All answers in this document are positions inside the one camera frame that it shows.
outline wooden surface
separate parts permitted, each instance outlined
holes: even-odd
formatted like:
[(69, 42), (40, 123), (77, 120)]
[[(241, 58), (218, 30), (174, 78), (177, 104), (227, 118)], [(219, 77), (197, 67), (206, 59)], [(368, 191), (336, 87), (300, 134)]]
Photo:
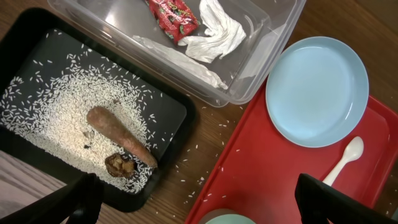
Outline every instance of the wooden surface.
[(398, 0), (358, 0), (358, 2), (398, 34)]
[[(0, 38), (18, 15), (29, 7), (44, 7), (53, 11), (46, 0), (1, 1)], [(334, 37), (350, 45), (367, 68), (371, 94), (398, 111), (398, 35), (381, 22), (377, 13), (369, 12), (355, 0), (307, 0), (288, 45), (316, 35)], [(222, 142), (228, 142), (244, 111), (235, 105), (214, 109), (196, 98), (193, 100), (200, 112), (200, 119), (175, 161), (179, 168), (173, 166), (168, 171), (143, 209), (121, 213), (103, 205), (98, 223), (183, 223), (203, 187), (198, 180), (201, 177), (207, 179), (218, 159), (216, 155), (223, 150)], [(398, 165), (391, 172), (375, 208), (388, 217), (398, 207), (397, 177)], [(0, 152), (0, 217), (42, 198), (62, 185), (54, 178)]]

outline white plastic spoon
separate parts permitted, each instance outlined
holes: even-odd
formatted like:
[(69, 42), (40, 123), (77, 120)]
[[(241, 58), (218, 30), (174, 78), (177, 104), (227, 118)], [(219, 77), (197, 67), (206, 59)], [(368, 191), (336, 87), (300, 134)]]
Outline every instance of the white plastic spoon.
[(362, 156), (363, 152), (363, 141), (361, 137), (355, 137), (351, 142), (347, 145), (346, 149), (344, 150), (343, 157), (337, 163), (335, 168), (329, 173), (329, 175), (323, 180), (323, 183), (331, 186), (336, 177), (344, 168), (344, 166), (352, 161), (359, 159)]

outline red candy wrapper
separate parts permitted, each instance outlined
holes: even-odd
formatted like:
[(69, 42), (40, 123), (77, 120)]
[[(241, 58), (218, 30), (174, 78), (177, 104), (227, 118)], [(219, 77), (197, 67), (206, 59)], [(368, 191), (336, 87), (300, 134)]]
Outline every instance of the red candy wrapper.
[(146, 0), (146, 3), (160, 28), (176, 45), (199, 26), (191, 9), (182, 0)]

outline plastic container lid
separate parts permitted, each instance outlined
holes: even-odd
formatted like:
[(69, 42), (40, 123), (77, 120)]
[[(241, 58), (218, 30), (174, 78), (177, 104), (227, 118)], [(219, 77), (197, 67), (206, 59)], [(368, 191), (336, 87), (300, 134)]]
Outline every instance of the plastic container lid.
[[(227, 84), (214, 88), (172, 63), (145, 51), (133, 35), (149, 38), (184, 53), (163, 33), (145, 0), (48, 0), (57, 11), (90, 32), (106, 39), (141, 63), (162, 70), (164, 78), (212, 106), (244, 104), (252, 99), (280, 55), (305, 4), (305, 0), (219, 0), (225, 12), (238, 21), (247, 37), (222, 60), (202, 63)], [(199, 0), (184, 0), (200, 19)], [(201, 25), (193, 35), (204, 35)]]

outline spoon handle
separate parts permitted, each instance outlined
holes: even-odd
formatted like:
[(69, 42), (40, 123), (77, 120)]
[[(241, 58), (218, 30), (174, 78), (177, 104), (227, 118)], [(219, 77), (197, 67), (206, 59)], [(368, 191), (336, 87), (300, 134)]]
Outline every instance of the spoon handle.
[(335, 168), (329, 173), (329, 175), (323, 180), (323, 183), (331, 186), (334, 181), (336, 180), (338, 174), (341, 172), (341, 170), (344, 168), (344, 166), (347, 164), (347, 161), (342, 158), (342, 160), (337, 163)]

